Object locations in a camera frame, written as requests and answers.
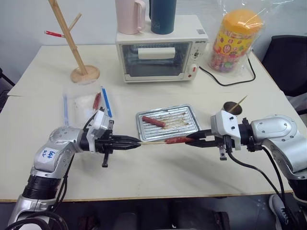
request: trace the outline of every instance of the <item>wooden stand base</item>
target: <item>wooden stand base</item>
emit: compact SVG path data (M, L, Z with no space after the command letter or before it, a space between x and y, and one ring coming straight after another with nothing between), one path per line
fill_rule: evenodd
M74 83L89 83L99 78L100 72L95 66L86 65L85 69L87 71L86 75L82 75L79 67L74 69L73 72L71 72L71 80Z

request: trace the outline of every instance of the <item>oven door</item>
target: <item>oven door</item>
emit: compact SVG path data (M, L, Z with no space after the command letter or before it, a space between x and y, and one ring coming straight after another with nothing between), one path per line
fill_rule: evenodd
M183 79L192 42L121 45L126 81Z

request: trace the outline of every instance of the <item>pink mug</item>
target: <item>pink mug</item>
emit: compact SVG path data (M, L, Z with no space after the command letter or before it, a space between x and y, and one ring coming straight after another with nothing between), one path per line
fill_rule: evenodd
M146 4L142 0L115 0L118 31L133 35L145 27Z

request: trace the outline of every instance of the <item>white table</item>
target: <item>white table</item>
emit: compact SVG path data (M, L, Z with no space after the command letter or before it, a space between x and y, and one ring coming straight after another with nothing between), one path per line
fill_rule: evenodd
M103 84L114 114L114 134L118 135L138 137L137 112L179 104L190 104L200 126L208 129L210 116L226 100L238 101L246 94L248 98L242 103L243 114L239 120L245 116L252 121L271 114L284 114L296 121L301 133L307 133L284 94L253 55L250 59L257 79L221 88L202 72L193 82L126 84L118 73L114 46L81 46L80 51L85 63L100 68L101 77L95 84L72 84L69 74L75 62L68 48L44 46L11 90L11 95L19 96L9 97L0 114L0 173L6 175L0 178L1 200L15 200L22 193L34 154L47 141L50 132L63 124L62 92L68 86L74 92L78 89L90 91ZM140 96L146 103L140 102ZM278 186L274 169L264 152L250 153L243 147L234 155L261 168ZM101 159L101 155L88 152L76 154L69 173L66 200L273 193L258 172L230 159L220 161L217 148L201 149L185 144L141 146L115 151L109 158L109 168L101 167ZM283 181L285 189L291 190L284 177Z

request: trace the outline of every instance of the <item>oven window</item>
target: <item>oven window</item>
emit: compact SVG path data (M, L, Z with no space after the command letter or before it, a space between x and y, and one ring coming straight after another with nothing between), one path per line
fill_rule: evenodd
M184 71L191 42L122 45L125 74L177 76Z

